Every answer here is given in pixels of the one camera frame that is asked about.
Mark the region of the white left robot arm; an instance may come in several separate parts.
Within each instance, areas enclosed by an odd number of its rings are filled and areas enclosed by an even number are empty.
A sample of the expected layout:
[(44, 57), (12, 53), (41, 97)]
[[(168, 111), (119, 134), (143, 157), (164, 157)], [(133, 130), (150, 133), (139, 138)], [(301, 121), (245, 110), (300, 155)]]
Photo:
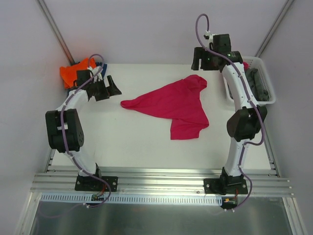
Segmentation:
[(67, 98), (62, 105), (45, 114), (48, 143), (51, 149), (63, 153), (77, 167), (78, 175), (86, 178), (86, 185), (98, 190), (103, 184), (97, 163), (84, 148), (85, 135), (79, 119), (79, 112), (91, 98), (101, 101), (122, 92), (115, 85), (111, 75), (105, 85), (102, 74), (91, 70), (78, 70)]

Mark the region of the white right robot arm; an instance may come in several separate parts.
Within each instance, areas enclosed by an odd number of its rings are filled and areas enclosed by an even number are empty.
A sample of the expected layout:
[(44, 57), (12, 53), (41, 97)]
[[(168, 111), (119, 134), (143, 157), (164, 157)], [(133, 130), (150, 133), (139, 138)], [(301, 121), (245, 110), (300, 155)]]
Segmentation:
[(206, 31), (204, 38), (207, 46), (201, 45), (194, 49), (191, 69), (219, 71), (230, 88), (235, 105), (235, 113), (226, 123), (231, 144), (219, 180), (220, 190), (230, 193), (244, 175), (242, 168), (246, 149), (253, 144), (257, 133), (264, 132), (267, 109), (258, 103), (251, 91), (243, 58), (238, 51), (231, 49), (230, 36)]

